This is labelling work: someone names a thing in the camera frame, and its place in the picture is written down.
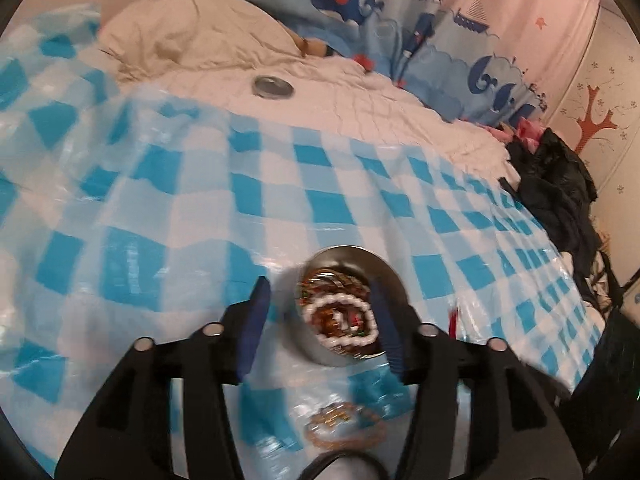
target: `pile of clothes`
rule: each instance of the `pile of clothes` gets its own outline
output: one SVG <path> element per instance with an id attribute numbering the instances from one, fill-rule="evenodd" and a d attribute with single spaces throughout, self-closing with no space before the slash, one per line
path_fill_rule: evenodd
<path id="1" fill-rule="evenodd" d="M 553 130 L 540 132 L 539 123 L 526 122 L 518 130 L 528 133 L 513 135 L 506 146 L 520 186 L 514 190 L 505 179 L 500 184 L 535 216 L 558 251 L 571 254 L 583 300 L 606 317 L 622 306 L 622 290 L 591 223 L 591 202 L 598 197 L 593 179 Z"/>

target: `black cable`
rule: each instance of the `black cable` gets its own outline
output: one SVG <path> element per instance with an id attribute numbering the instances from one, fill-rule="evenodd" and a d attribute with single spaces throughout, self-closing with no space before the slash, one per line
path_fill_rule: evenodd
<path id="1" fill-rule="evenodd" d="M 332 463 L 341 458 L 359 458 L 363 462 L 372 466 L 376 471 L 378 480 L 389 480 L 389 473 L 386 472 L 385 467 L 377 459 L 364 451 L 358 451 L 355 449 L 343 449 L 340 451 L 330 451 L 318 456 L 311 464 L 305 467 L 304 471 L 300 473 L 298 480 L 314 480 L 322 471 L 327 469 Z"/>

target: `white sheet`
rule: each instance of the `white sheet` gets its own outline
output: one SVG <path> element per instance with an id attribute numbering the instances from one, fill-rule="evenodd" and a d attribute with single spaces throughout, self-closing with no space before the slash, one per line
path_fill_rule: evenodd
<path id="1" fill-rule="evenodd" d="M 443 122 L 390 79 L 350 59 L 302 58 L 273 18 L 244 0 L 140 0 L 100 32 L 126 91 L 153 82 L 238 114 L 382 144 L 431 146 L 469 173 L 512 184 L 504 145 L 469 123 Z M 294 87 L 288 100 L 252 92 L 257 75 Z"/>

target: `silver screw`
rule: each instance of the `silver screw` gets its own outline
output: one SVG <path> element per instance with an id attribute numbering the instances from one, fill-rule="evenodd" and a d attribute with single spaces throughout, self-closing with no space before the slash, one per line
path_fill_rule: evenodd
<path id="1" fill-rule="evenodd" d="M 136 339 L 135 343 L 133 343 L 133 348 L 135 348 L 138 352 L 146 352 L 147 350 L 151 350 L 154 346 L 154 340 L 150 337 L 141 337 Z"/>
<path id="2" fill-rule="evenodd" d="M 486 343 L 491 350 L 495 350 L 496 352 L 504 352 L 509 347 L 507 342 L 499 337 L 492 337 Z"/>
<path id="3" fill-rule="evenodd" d="M 205 325 L 202 329 L 202 333 L 208 336 L 220 335 L 225 331 L 224 325 L 222 323 L 209 323 Z"/>
<path id="4" fill-rule="evenodd" d="M 436 337 L 440 333 L 440 330 L 431 323 L 423 323 L 420 325 L 418 332 L 425 337 Z"/>

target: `pillow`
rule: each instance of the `pillow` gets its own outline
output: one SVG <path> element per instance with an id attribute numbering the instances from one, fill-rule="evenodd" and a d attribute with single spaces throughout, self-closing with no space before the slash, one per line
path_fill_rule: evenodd
<path id="1" fill-rule="evenodd" d="M 139 0 L 100 31 L 118 59 L 119 80 L 145 80 L 177 68 L 258 68 L 300 59 L 287 31 L 244 0 Z"/>

